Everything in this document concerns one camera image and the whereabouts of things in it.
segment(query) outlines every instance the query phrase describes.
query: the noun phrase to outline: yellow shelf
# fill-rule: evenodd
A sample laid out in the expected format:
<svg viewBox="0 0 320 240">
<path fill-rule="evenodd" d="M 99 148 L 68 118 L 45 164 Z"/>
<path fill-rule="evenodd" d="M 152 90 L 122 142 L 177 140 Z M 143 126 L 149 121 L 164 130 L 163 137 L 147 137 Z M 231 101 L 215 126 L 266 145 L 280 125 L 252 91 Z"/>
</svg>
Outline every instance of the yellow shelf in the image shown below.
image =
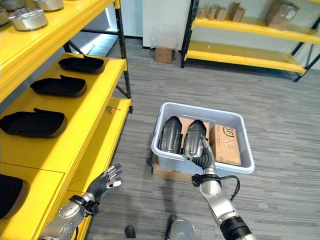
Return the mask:
<svg viewBox="0 0 320 240">
<path fill-rule="evenodd" d="M 89 184 L 111 163 L 131 99 L 111 98 L 108 106 L 118 110 L 105 111 L 70 182 L 68 190 L 85 192 Z"/>
<path fill-rule="evenodd" d="M 306 69 L 287 53 L 202 41 L 190 41 L 184 60 L 186 59 L 255 66 L 301 74 L 306 72 Z"/>
<path fill-rule="evenodd" d="M 115 0 L 65 0 L 64 9 L 46 12 L 48 25 L 32 32 L 0 28 L 0 102 Z"/>
<path fill-rule="evenodd" d="M 193 21 L 192 27 L 214 28 L 236 32 L 260 34 L 275 38 L 320 44 L 320 35 L 312 34 L 313 30 L 308 27 L 296 26 L 292 24 L 288 27 L 288 30 L 279 30 L 276 28 L 268 27 L 262 19 L 253 17 L 243 17 L 241 22 L 196 18 Z"/>
<path fill-rule="evenodd" d="M 65 53 L 60 59 L 71 56 L 82 57 Z M 59 78 L 62 74 L 85 79 L 87 90 L 83 96 L 40 95 L 29 88 L 2 114 L 1 117 L 18 111 L 32 112 L 34 108 L 62 112 L 67 118 L 67 128 L 59 137 L 51 139 L 8 135 L 0 131 L 1 163 L 67 174 L 77 167 L 127 66 L 124 59 L 101 58 L 105 61 L 105 70 L 99 75 L 63 70 L 58 60 L 39 77 Z"/>
<path fill-rule="evenodd" d="M 48 209 L 54 205 L 57 186 L 64 174 L 5 163 L 0 163 L 0 173 L 25 180 L 29 186 L 27 198 L 19 211 L 10 218 L 1 219 L 0 239 L 37 239 L 41 222 L 50 214 Z"/>
</svg>

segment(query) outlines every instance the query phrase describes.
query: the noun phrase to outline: brown cardboard box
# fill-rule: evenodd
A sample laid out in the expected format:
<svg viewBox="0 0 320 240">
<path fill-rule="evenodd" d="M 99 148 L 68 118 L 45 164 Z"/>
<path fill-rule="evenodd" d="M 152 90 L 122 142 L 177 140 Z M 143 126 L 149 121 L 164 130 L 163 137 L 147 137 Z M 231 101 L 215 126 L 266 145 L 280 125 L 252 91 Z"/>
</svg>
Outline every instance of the brown cardboard box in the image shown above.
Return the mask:
<svg viewBox="0 0 320 240">
<path fill-rule="evenodd" d="M 232 127 L 214 125 L 209 140 L 216 162 L 241 166 L 236 130 Z"/>
<path fill-rule="evenodd" d="M 185 143 L 186 134 L 188 132 L 188 128 L 189 128 L 190 124 L 192 124 L 195 120 L 194 119 L 185 118 L 185 117 L 179 117 L 179 120 L 180 120 L 180 122 L 182 124 L 182 129 L 181 129 L 181 134 L 182 134 L 181 148 L 183 148 L 184 147 L 184 143 Z M 203 121 L 203 125 L 206 128 L 205 138 L 209 139 L 209 136 L 210 136 L 210 123 Z"/>
<path fill-rule="evenodd" d="M 286 29 L 298 10 L 299 7 L 287 0 L 275 0 L 265 16 L 265 23 L 272 28 Z"/>
<path fill-rule="evenodd" d="M 155 48 L 155 61 L 158 63 L 169 64 L 172 61 L 172 48 L 157 46 Z"/>
<path fill-rule="evenodd" d="M 213 19 L 216 18 L 216 15 L 217 15 L 217 12 L 219 11 L 219 9 L 220 9 L 220 7 L 218 5 L 214 5 L 209 8 L 207 17 L 210 21 L 212 21 Z"/>
<path fill-rule="evenodd" d="M 198 9 L 198 12 L 196 13 L 196 17 L 198 19 L 203 19 L 206 16 L 206 9 L 201 7 Z"/>
<path fill-rule="evenodd" d="M 218 21 L 224 21 L 227 16 L 227 9 L 225 7 L 220 7 L 216 14 L 216 19 Z"/>
<path fill-rule="evenodd" d="M 231 6 L 229 18 L 233 22 L 240 22 L 242 17 L 244 16 L 246 10 L 240 7 L 239 3 L 234 3 Z"/>
</svg>

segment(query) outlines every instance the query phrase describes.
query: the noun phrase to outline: white plastic bin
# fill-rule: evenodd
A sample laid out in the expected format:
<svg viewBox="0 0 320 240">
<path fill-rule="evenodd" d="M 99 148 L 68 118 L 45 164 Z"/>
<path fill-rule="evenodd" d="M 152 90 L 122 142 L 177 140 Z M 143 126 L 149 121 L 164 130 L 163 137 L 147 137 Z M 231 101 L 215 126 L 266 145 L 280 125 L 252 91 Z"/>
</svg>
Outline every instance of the white plastic bin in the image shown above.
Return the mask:
<svg viewBox="0 0 320 240">
<path fill-rule="evenodd" d="M 189 174 L 203 173 L 202 168 L 195 165 L 192 161 L 183 158 L 179 154 L 161 151 L 158 148 L 163 126 L 172 116 L 202 120 L 210 123 L 210 129 L 215 124 L 219 124 L 232 127 L 236 130 L 242 166 L 234 166 L 216 162 L 216 174 L 218 176 L 223 177 L 230 175 L 233 172 L 251 174 L 255 170 L 255 163 L 251 154 L 245 122 L 242 116 L 233 112 L 220 111 L 174 102 L 166 102 L 162 104 L 151 144 L 151 149 L 153 153 L 158 156 L 158 161 L 161 168 L 172 169 Z"/>
</svg>

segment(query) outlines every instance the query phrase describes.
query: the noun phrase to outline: silver robot arm segment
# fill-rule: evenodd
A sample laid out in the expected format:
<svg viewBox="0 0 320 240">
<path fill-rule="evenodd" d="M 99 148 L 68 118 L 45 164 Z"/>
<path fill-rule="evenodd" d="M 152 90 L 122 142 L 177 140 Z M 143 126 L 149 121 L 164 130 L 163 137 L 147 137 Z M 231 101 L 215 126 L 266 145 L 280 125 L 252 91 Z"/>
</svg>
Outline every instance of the silver robot arm segment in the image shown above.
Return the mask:
<svg viewBox="0 0 320 240">
<path fill-rule="evenodd" d="M 221 184 L 215 179 L 218 176 L 211 147 L 205 138 L 202 142 L 204 146 L 202 159 L 200 157 L 192 161 L 200 167 L 205 166 L 205 169 L 203 169 L 203 175 L 196 176 L 197 181 L 193 181 L 194 176 L 192 177 L 193 184 L 198 182 L 199 191 L 208 203 L 209 210 L 226 240 L 256 240 L 231 201 L 222 193 Z"/>
<path fill-rule="evenodd" d="M 94 179 L 81 196 L 74 195 L 62 206 L 55 218 L 45 227 L 38 240 L 70 240 L 85 217 L 99 212 L 99 199 L 108 189 L 121 185 L 120 164 L 109 167 Z"/>
</svg>

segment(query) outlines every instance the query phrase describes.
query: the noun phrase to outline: white wall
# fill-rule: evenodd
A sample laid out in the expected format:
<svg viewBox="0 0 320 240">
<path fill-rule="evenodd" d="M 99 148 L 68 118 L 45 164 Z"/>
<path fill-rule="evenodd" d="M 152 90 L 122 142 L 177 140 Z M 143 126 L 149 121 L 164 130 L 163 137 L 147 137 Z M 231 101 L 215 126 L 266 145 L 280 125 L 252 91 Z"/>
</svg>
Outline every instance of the white wall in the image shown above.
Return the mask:
<svg viewBox="0 0 320 240">
<path fill-rule="evenodd" d="M 143 0 L 143 46 L 151 46 L 153 29 L 158 24 L 172 24 L 179 28 L 178 50 L 181 50 L 186 29 L 189 0 Z"/>
<path fill-rule="evenodd" d="M 121 0 L 123 32 L 126 36 L 142 37 L 142 0 Z M 116 14 L 113 6 L 106 9 L 109 17 L 110 31 L 117 31 Z"/>
<path fill-rule="evenodd" d="M 308 0 L 291 1 L 301 8 L 294 17 L 293 23 L 310 27 L 320 14 L 320 4 L 313 4 Z M 220 6 L 228 8 L 231 2 L 232 0 L 200 0 L 199 6 L 209 7 L 213 4 L 219 4 Z M 255 18 L 262 18 L 272 3 L 271 0 L 241 0 L 238 2 L 246 9 L 246 16 Z M 179 46 L 181 46 L 187 23 L 189 6 L 190 0 L 163 0 L 161 2 L 157 0 L 143 0 L 143 46 L 150 47 L 152 29 L 154 25 L 159 23 L 179 25 L 180 34 L 182 34 L 182 37 L 179 38 Z M 191 39 L 287 53 L 290 53 L 297 45 L 297 42 L 295 41 L 281 38 L 204 27 L 195 27 L 192 31 Z M 303 65 L 306 62 L 309 47 L 309 44 L 305 44 L 296 55 L 296 59 Z M 311 57 L 314 58 L 319 53 L 320 45 L 316 45 Z M 318 61 L 313 68 L 320 70 L 320 61 Z"/>
</svg>

